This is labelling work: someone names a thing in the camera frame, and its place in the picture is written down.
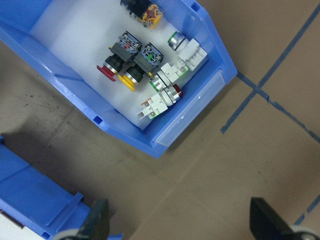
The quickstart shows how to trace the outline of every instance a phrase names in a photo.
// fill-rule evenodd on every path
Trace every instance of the cardboard surface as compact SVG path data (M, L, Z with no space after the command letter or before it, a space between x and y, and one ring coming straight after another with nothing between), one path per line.
M235 66L256 84L319 4L318 0L199 0Z
M263 88L320 135L320 16Z
M199 2L255 83L319 4ZM318 134L319 35L318 17L263 88ZM100 131L0 43L5 145L87 204L108 198L111 233L126 240L253 239L251 197L264 197L290 225L307 211L320 194L320 145L305 129L256 95L220 132L251 91L236 77L155 160ZM319 209L302 225L320 232Z

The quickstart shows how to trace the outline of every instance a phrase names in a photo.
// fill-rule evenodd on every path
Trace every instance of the blue storage bin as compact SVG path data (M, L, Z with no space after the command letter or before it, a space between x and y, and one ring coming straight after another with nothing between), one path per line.
M90 212L81 200L41 174L2 145L0 136L0 209L44 239L79 229ZM122 234L109 240L121 240Z
M56 87L102 131L158 158L204 107L236 75L237 70L209 14L195 0L154 0L188 39L196 39L208 61L183 88L184 97L145 129L129 122L70 67L29 35L50 0L0 1L0 39Z

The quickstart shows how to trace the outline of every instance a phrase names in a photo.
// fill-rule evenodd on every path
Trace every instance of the metal screw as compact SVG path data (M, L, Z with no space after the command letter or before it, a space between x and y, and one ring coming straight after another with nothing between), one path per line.
M315 236L309 234L309 233L304 233L301 235L302 240L316 240Z

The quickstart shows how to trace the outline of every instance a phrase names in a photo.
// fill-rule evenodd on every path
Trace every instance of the blue tape line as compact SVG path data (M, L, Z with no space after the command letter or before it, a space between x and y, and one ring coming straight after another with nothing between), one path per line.
M302 215L298 218L297 221L295 221L294 225L300 225L305 220L305 214L302 213Z
M292 49L295 47L297 42L301 39L301 37L304 35L306 30L310 27L312 22L315 20L317 15L320 12L320 4L315 8L313 13L310 15L310 17L307 19L305 24L302 26L302 28L298 31L298 33L295 35L293 40L290 42L290 44L286 47L284 52L280 55L280 57L275 61L273 66L270 68L270 70L264 75L264 77L259 82L258 86L262 88L267 81L271 78L271 76L275 73L275 71L278 69L278 67L281 65L281 63L285 60L285 58L288 56L288 54L292 51Z
M313 139L315 139L318 143L320 143L320 137L316 135L313 131L309 130L306 125L304 125L301 121L299 121L295 116L293 116L290 112L288 112L283 106L281 106L276 101L269 101L269 103L274 106L279 111L283 112L287 115L291 120L293 120L296 124L302 127Z
M242 111L246 108L246 106L249 104L252 98L257 93L255 91L252 91L249 96L246 97L246 99L241 103L241 105L237 108L237 110L232 114L232 116L229 118L229 120L226 122L226 124L220 129L220 131L224 134L230 125L239 117L239 115L242 113Z
M295 45L297 44L297 42L301 39L301 37L304 35L304 33L306 32L306 30L309 28L309 26L311 25L311 23L315 20L315 18L317 17L317 15L320 12L320 4L315 8L315 10L313 11L313 13L311 14L311 16L307 19L307 21L305 22L305 24L302 26L302 28L299 30L299 32L295 35L295 37L293 38L293 40L290 42L290 44L288 45L288 47L284 50L284 52L280 55L280 57L275 61L275 63L273 64L273 66L271 67L271 69L266 73L266 75L261 79L261 81L258 84L258 88L257 86L251 82L247 77L245 77L242 73L240 73L238 71L237 77L240 78L243 82L245 82L247 85L251 85L253 84L254 87L253 88L253 92L251 92L249 94L249 96L246 97L246 99L241 103L241 105L237 108L237 110L232 114L232 116L228 119L228 121L226 122L226 124L220 129L220 131L224 134L228 128L231 126L231 124L238 118L238 116L242 113L242 111L247 107L247 105L249 104L249 102L251 101L251 99L256 95L256 93L259 93L259 91L261 90L261 88L266 84L266 82L270 79L270 77L275 73L275 71L277 70L277 68L281 65L281 63L285 60L285 58L288 56L288 54L292 51L292 49L295 47ZM259 94L266 99L266 95L264 95L264 92L260 92ZM313 138L317 139L317 136L314 136L313 132L309 132L309 130L307 130L307 132L313 136Z
M311 203L311 205L308 207L308 214L312 212L313 209L320 203L320 195Z
M313 131L309 130L306 125L304 125L301 121L299 121L295 116L293 116L290 112L288 112L280 103L276 101L271 101L270 96L263 91L260 87L256 86L249 78L247 78L244 74L242 74L238 70L237 77L243 81L245 84L247 84L249 87L253 89L253 91L257 94L259 94L262 98L264 98L269 104L271 104L273 107L275 107L280 112L287 115L291 120L293 120L296 124L298 124L300 127L302 127L313 139L315 139L318 143L320 143L320 137L316 135Z

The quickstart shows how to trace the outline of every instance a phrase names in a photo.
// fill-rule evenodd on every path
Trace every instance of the yellow switch component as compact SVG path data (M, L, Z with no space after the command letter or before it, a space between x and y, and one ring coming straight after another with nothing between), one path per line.
M135 85L135 84L134 84L126 75L124 75L124 76L118 75L118 78L119 78L119 80L120 80L121 82L123 82L124 85L126 85L131 91L133 91L133 92L136 91L135 88L134 88L134 85Z

